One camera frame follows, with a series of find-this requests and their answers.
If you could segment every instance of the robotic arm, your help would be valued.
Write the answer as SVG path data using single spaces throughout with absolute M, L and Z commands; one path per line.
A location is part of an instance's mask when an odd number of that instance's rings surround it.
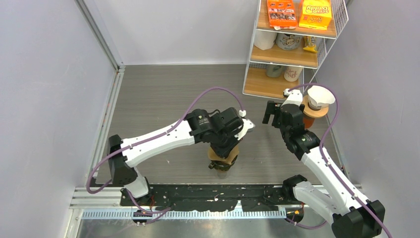
M 255 127 L 245 115 L 245 111 L 238 112 L 234 108 L 223 112 L 216 110 L 210 114 L 206 110 L 195 109 L 186 115 L 175 130 L 164 136 L 159 137 L 176 123 L 138 137 L 121 140 L 118 135 L 111 136 L 108 140 L 110 153 L 126 146 L 130 147 L 108 161 L 112 184 L 124 186 L 136 199 L 147 197 L 149 184 L 136 166 L 165 151 L 200 142 L 210 144 L 210 169 L 229 170 L 239 153 L 237 145 L 245 134 Z M 131 146 L 142 140 L 146 142 Z
M 337 238 L 372 238 L 381 233 L 382 228 L 373 217 L 355 200 L 358 197 L 365 202 L 383 222 L 385 208 L 377 200 L 374 202 L 362 194 L 340 171 L 323 148 L 326 161 L 319 151 L 318 137 L 305 129 L 303 123 L 302 94 L 299 90 L 285 90 L 286 101 L 275 103 L 268 101 L 263 123 L 267 124 L 270 115 L 274 115 L 272 126 L 279 128 L 287 149 L 296 155 L 321 181 L 329 195 L 316 189 L 301 175 L 293 176 L 283 182 L 283 195 L 288 199 L 299 200 L 308 204 L 330 225 Z M 338 180 L 332 170 L 353 189 L 351 195 Z

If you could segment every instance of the white metal shelf frame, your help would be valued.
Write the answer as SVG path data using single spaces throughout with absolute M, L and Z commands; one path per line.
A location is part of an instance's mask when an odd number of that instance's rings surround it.
M 307 68 L 307 69 L 311 70 L 312 73 L 307 73 L 306 76 L 305 76 L 305 73 L 302 73 L 302 77 L 299 78 L 300 83 L 306 83 L 306 82 L 310 83 L 310 82 L 312 82 L 312 80 L 315 78 L 316 73 L 318 72 L 319 68 L 322 66 L 325 58 L 328 56 L 328 53 L 330 52 L 330 50 L 331 50 L 332 46 L 334 45 L 335 41 L 338 39 L 338 37 L 340 36 L 344 27 L 346 26 L 347 22 L 349 21 L 349 16 L 347 14 L 347 8 L 346 8 L 345 0 L 331 0 L 331 7 L 332 7 L 332 10 L 333 10 L 333 19 L 334 19 L 334 24 L 335 24 L 337 37 L 336 38 L 320 37 L 320 36 L 316 37 L 316 46 L 317 46 L 317 49 L 318 49 L 318 54 L 317 54 L 318 67 L 317 68 L 303 67 L 303 68 Z M 275 63 L 275 62 L 261 62 L 261 61 L 251 60 L 252 48 L 254 46 L 254 39 L 255 39 L 256 31 L 259 31 L 259 30 L 260 31 L 267 31 L 266 29 L 259 29 L 257 27 L 258 19 L 259 19 L 259 16 L 260 16 L 260 10 L 261 10 L 261 0 L 259 1 L 258 7 L 257 7 L 257 13 L 256 13 L 255 21 L 254 21 L 254 30 L 253 30 L 253 34 L 252 34 L 252 38 L 251 38 L 251 46 L 250 46 L 249 55 L 248 55 L 247 67 L 245 69 L 244 85 L 243 85 L 243 88 L 242 88 L 242 93 L 243 94 L 256 96 L 256 97 L 264 97 L 264 96 L 252 95 L 252 94 L 245 93 L 245 84 L 246 84 L 247 75 L 248 75 L 248 68 L 253 67 L 256 64 L 288 65 L 288 64 L 281 64 L 281 63 Z M 281 33 L 282 31 L 281 30 L 280 31 L 273 30 L 273 32 Z

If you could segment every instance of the gray wooden tabletop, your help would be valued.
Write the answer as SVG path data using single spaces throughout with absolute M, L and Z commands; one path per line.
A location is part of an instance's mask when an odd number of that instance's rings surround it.
M 315 175 L 291 154 L 280 131 L 262 124 L 267 98 L 242 94 L 245 65 L 136 65 L 126 68 L 118 95 L 109 136 L 130 138 L 149 133 L 177 121 L 195 97 L 213 86 L 226 87 L 242 100 L 256 128 L 239 144 L 239 156 L 226 178 L 210 170 L 208 144 L 176 148 L 142 162 L 138 169 L 150 183 L 282 183 L 297 174 L 312 183 Z M 239 108 L 236 100 L 223 91 L 212 91 L 194 108 L 210 111 Z M 328 124 L 317 119 L 310 128 L 319 138 Z M 325 142 L 338 164 L 331 136 Z M 100 168 L 98 182 L 110 178 L 107 165 Z

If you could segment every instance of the yellow box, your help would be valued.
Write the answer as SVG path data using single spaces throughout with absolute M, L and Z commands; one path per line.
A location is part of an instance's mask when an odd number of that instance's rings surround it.
M 330 0 L 302 0 L 299 26 L 327 30 L 332 18 Z

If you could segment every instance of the yellow snack bag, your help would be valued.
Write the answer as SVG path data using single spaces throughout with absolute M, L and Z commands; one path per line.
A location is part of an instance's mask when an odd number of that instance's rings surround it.
M 300 12 L 300 27 L 327 30 L 332 18 L 331 2 L 330 0 L 302 0 Z
M 303 49 L 305 51 L 309 51 L 312 53 L 318 53 L 318 50 L 316 49 L 315 37 L 304 36 L 304 38 L 305 38 L 305 47 L 303 47 Z

